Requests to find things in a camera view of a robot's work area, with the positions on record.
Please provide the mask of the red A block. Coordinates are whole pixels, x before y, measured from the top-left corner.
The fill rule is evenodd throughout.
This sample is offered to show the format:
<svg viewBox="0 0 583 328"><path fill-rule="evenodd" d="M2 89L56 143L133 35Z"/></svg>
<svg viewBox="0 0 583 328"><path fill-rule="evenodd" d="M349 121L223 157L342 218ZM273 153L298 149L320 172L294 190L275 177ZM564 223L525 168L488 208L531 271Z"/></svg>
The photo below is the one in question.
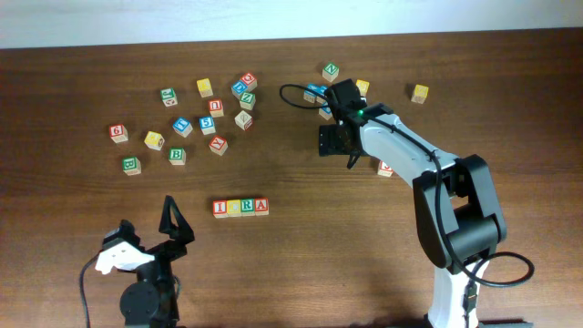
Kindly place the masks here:
<svg viewBox="0 0 583 328"><path fill-rule="evenodd" d="M257 198L254 200L254 212L256 216L265 216L270 213L269 200L267 198Z"/></svg>

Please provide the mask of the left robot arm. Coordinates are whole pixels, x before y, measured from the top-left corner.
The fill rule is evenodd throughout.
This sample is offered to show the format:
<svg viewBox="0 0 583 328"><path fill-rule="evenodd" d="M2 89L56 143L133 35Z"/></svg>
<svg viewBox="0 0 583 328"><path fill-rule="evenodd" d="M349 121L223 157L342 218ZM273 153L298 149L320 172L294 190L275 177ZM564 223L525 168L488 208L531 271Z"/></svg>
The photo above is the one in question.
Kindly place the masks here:
<svg viewBox="0 0 583 328"><path fill-rule="evenodd" d="M146 249L140 245L133 224L122 220L105 236L97 256L97 271L108 274L116 269L137 277L119 301L126 327L174 327L179 322L179 282L171 263L187 255L187 245L195 236L169 195L164 199L159 232L169 239Z"/></svg>

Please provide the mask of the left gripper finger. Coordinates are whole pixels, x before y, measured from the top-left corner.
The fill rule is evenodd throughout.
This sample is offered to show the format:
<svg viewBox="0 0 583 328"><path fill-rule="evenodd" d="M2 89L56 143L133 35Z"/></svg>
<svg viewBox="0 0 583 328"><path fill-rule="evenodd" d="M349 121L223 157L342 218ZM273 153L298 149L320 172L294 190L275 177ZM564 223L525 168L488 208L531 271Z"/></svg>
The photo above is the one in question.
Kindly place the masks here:
<svg viewBox="0 0 583 328"><path fill-rule="evenodd" d="M169 195L164 199L159 232L168 235L179 245L187 245L195 241L193 229L181 214L176 201Z"/></svg>
<svg viewBox="0 0 583 328"><path fill-rule="evenodd" d="M135 227L128 220L122 220L119 226L108 232L103 240L104 246L114 246L121 242L127 242L132 246L139 246L140 238L135 233Z"/></svg>

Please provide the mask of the red I block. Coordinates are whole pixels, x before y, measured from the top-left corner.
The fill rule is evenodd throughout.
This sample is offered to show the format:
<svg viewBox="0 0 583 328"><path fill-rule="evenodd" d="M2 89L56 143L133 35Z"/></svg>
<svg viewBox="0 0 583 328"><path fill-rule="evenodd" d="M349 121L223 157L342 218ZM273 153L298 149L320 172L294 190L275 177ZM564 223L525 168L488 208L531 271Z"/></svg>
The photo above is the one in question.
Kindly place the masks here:
<svg viewBox="0 0 583 328"><path fill-rule="evenodd" d="M216 219L227 218L229 216L227 211L227 201L214 200L212 203L212 212Z"/></svg>

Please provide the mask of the green R block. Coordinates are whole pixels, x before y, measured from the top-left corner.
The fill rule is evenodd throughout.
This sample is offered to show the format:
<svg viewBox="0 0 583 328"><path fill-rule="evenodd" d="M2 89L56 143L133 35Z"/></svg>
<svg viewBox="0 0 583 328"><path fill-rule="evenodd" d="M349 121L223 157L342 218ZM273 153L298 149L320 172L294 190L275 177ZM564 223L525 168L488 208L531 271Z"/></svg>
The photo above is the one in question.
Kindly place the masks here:
<svg viewBox="0 0 583 328"><path fill-rule="evenodd" d="M254 216L255 199L242 199L240 201L240 213L242 216Z"/></svg>

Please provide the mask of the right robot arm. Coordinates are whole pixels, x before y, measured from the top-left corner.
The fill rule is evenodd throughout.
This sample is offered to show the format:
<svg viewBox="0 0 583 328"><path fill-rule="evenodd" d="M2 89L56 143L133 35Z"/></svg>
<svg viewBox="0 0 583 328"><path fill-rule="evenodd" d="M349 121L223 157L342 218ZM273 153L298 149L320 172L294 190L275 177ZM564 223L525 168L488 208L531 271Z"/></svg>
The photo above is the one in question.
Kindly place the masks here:
<svg viewBox="0 0 583 328"><path fill-rule="evenodd" d="M460 158L409 129L384 104L370 105L351 79L313 90L335 122L320 128L323 156L361 156L387 164L413 190L418 240L435 267L427 327L477 327L487 265L506 238L506 222L486 162Z"/></svg>

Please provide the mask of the yellow C block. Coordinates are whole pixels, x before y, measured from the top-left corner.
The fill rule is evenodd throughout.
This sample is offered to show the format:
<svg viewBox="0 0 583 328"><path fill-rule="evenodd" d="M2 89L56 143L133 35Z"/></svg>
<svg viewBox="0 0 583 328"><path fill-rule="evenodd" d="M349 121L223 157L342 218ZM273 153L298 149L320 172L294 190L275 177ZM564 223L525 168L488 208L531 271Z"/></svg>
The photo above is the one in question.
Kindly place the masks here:
<svg viewBox="0 0 583 328"><path fill-rule="evenodd" d="M240 217L241 216L241 202L240 202L240 200L228 200L227 201L227 214L229 217Z"/></svg>

